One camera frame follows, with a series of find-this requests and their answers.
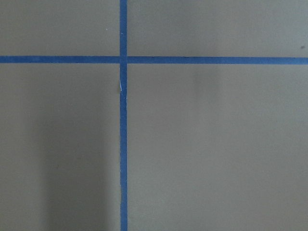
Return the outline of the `brown paper table cover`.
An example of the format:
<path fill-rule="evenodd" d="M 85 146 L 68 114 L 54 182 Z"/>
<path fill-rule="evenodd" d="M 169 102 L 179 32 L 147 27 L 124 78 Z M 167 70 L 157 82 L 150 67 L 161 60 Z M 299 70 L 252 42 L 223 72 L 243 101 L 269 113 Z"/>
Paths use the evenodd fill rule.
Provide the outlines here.
<path fill-rule="evenodd" d="M 305 57 L 305 0 L 130 0 L 131 56 Z M 119 64 L 0 66 L 0 228 L 120 229 Z M 128 65 L 128 229 L 305 231 L 308 67 Z"/>

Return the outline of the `blue tape line lengthwise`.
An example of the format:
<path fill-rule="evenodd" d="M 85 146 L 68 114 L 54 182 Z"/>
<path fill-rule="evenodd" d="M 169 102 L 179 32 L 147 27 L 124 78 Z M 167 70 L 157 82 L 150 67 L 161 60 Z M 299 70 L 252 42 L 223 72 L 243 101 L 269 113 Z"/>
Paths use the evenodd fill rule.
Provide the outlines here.
<path fill-rule="evenodd" d="M 128 180 L 127 180 L 127 1 L 120 1 L 120 230 L 128 230 Z"/>

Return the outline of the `blue tape line crosswise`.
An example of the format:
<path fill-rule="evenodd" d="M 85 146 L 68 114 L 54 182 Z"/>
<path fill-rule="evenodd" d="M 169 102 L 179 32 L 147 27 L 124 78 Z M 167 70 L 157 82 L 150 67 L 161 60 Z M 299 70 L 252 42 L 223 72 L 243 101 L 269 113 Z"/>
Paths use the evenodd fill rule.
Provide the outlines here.
<path fill-rule="evenodd" d="M 43 64 L 281 64 L 307 65 L 307 57 L 183 57 L 183 56 L 1 56 L 0 62 Z"/>

